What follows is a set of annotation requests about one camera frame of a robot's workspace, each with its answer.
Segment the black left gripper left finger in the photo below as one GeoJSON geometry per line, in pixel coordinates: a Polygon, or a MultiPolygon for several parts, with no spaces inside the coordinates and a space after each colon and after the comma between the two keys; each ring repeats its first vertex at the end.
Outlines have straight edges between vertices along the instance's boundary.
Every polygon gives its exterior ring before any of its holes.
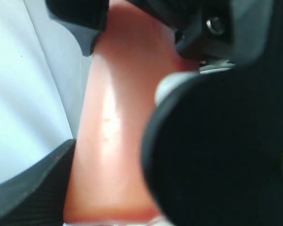
{"type": "Polygon", "coordinates": [[[0,226],[62,226],[76,141],[0,184],[0,226]]]}

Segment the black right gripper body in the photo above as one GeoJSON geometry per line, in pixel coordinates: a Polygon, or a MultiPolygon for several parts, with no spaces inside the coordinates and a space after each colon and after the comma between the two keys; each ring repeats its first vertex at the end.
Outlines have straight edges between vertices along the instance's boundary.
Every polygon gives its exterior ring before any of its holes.
{"type": "Polygon", "coordinates": [[[283,0],[134,0],[175,32],[179,55],[205,65],[283,70],[283,0]]]}

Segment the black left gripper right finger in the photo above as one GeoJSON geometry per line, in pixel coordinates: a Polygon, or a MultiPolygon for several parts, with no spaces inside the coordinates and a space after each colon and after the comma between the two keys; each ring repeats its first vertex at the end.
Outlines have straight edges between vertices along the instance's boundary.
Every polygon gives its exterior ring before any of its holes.
{"type": "Polygon", "coordinates": [[[283,72],[175,73],[156,91],[142,165],[177,226],[283,226],[283,72]]]}

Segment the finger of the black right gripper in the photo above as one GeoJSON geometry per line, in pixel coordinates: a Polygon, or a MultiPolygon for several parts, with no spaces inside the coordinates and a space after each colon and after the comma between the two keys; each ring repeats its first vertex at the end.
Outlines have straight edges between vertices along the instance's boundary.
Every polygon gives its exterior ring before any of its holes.
{"type": "Polygon", "coordinates": [[[51,19],[68,29],[89,57],[107,26],[107,0],[46,0],[51,19]]]}

